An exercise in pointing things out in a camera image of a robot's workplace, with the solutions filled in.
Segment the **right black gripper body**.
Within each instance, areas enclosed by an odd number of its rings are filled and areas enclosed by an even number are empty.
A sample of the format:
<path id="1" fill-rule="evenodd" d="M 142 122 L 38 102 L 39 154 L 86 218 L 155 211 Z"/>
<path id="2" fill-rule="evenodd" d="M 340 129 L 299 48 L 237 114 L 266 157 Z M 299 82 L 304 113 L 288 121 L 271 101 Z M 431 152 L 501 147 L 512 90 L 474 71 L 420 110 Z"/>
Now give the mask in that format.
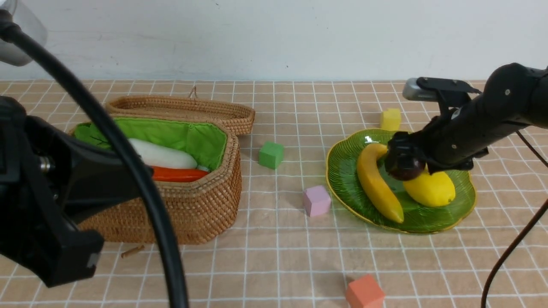
<path id="1" fill-rule="evenodd" d="M 388 142 L 386 156 L 416 157 L 426 162 L 431 174 L 471 170 L 473 159 L 487 155 L 488 146 L 531 124 L 522 99 L 477 96 L 434 117 L 420 131 L 398 131 Z"/>

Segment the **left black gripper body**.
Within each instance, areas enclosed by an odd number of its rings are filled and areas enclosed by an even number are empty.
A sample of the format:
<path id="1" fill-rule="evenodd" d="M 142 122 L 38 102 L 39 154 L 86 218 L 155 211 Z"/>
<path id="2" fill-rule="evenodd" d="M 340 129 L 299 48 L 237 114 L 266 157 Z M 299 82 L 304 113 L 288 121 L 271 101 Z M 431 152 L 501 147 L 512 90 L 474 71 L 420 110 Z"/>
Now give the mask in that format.
<path id="1" fill-rule="evenodd" d="M 49 288 L 92 278 L 104 246 L 78 223 L 140 196 L 114 152 L 1 97 L 1 254 Z"/>

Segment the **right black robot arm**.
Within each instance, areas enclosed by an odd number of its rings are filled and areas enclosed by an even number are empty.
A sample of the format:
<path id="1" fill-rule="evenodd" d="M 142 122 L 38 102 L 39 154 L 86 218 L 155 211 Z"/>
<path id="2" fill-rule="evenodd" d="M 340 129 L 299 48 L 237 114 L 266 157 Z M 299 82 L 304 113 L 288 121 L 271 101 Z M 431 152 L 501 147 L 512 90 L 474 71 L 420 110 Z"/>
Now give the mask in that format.
<path id="1" fill-rule="evenodd" d="M 440 114 L 419 131 L 398 131 L 387 143 L 385 170 L 410 180 L 423 170 L 471 170 L 488 147 L 530 126 L 546 129 L 547 70 L 512 63 L 497 68 L 484 90 L 463 80 L 407 80 L 403 96 L 438 103 Z"/>

